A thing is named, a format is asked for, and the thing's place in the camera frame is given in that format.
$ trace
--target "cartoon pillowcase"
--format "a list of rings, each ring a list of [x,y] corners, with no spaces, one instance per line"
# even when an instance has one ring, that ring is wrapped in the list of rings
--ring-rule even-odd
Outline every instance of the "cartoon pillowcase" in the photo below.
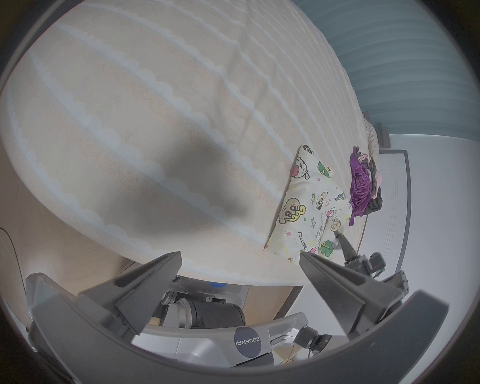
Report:
[[[307,145],[300,148],[275,229],[265,246],[270,252],[297,265],[301,251],[324,257],[332,254],[337,244],[333,232],[342,232],[352,213],[332,175]]]

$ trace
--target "mattress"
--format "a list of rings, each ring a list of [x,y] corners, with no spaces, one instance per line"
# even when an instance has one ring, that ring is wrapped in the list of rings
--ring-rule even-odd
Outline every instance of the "mattress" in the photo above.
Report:
[[[181,251],[181,275],[258,286],[308,284],[264,250],[298,148],[349,191],[371,137],[289,1],[85,1],[24,55],[0,111],[16,172],[67,224],[140,263]]]

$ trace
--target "blue circular logo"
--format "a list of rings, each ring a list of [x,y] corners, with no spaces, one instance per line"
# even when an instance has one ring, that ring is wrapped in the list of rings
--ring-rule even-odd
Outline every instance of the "blue circular logo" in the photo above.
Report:
[[[258,333],[250,327],[240,327],[235,331],[235,346],[245,357],[257,357],[262,350]]]

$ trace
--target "beige bed sheet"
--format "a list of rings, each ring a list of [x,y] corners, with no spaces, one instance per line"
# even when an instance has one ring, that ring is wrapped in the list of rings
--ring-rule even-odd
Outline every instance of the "beige bed sheet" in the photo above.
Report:
[[[345,191],[369,148],[345,70],[287,0],[83,2],[15,68],[0,133],[34,196],[91,239],[257,286],[308,283],[264,251],[298,147]]]

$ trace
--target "purple satin cloth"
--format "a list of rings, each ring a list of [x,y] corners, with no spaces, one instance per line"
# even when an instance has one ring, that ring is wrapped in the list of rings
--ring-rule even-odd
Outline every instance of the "purple satin cloth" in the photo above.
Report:
[[[370,202],[370,193],[372,192],[372,182],[368,175],[368,168],[360,164],[357,158],[358,147],[353,147],[353,153],[350,155],[350,168],[352,171],[352,184],[350,187],[352,205],[352,216],[350,226],[354,223],[356,216],[363,216],[368,203]]]

